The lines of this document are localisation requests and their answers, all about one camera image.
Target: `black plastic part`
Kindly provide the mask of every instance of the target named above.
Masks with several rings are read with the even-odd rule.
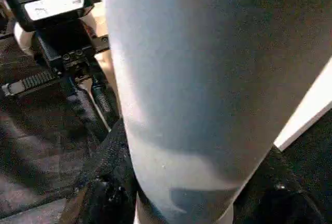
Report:
[[[29,14],[26,12],[24,5],[38,0],[6,0],[7,4],[11,8],[15,18],[18,20],[20,25],[25,31],[34,31],[38,29],[43,29],[45,27],[50,27],[71,19],[77,19],[85,16],[93,8],[92,0],[84,0],[84,5],[82,8],[61,13],[56,16],[51,16],[43,18],[40,20],[33,21]]]
[[[89,64],[95,62],[95,48],[79,19],[37,30],[32,47],[53,72],[68,73],[78,80],[86,79]]]
[[[91,94],[108,126],[112,128],[119,119],[119,111],[115,93],[106,78],[98,80],[92,76]]]
[[[0,6],[0,35],[4,35],[6,33],[7,23],[8,18]]]
[[[57,82],[56,76],[54,76],[49,71],[43,71],[17,82],[5,84],[1,87],[1,89],[4,93],[4,96],[16,96],[36,91],[55,82]]]

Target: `floor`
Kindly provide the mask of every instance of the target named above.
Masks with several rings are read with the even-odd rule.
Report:
[[[1,85],[40,70],[13,39],[0,40]],[[59,85],[1,99],[0,140],[0,218],[66,197],[96,148]]]

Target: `white panel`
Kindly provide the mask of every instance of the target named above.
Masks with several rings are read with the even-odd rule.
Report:
[[[332,108],[332,58],[312,84],[274,144],[283,151]]]
[[[24,5],[31,20],[52,17],[71,10],[82,8],[84,0],[37,0]]]

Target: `screw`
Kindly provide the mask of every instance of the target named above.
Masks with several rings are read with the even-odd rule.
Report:
[[[68,61],[70,59],[70,56],[68,54],[64,54],[62,56],[62,59],[64,59],[65,61]]]
[[[76,55],[82,55],[83,54],[83,51],[81,49],[78,49],[76,50],[75,52]]]

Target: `black fabric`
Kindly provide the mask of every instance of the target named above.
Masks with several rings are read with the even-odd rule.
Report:
[[[234,203],[234,224],[326,224],[319,201],[275,147]]]
[[[96,153],[84,164],[60,223],[132,224],[136,192],[137,182],[125,126],[120,119]]]
[[[332,223],[332,110],[284,152],[296,179],[320,204]]]

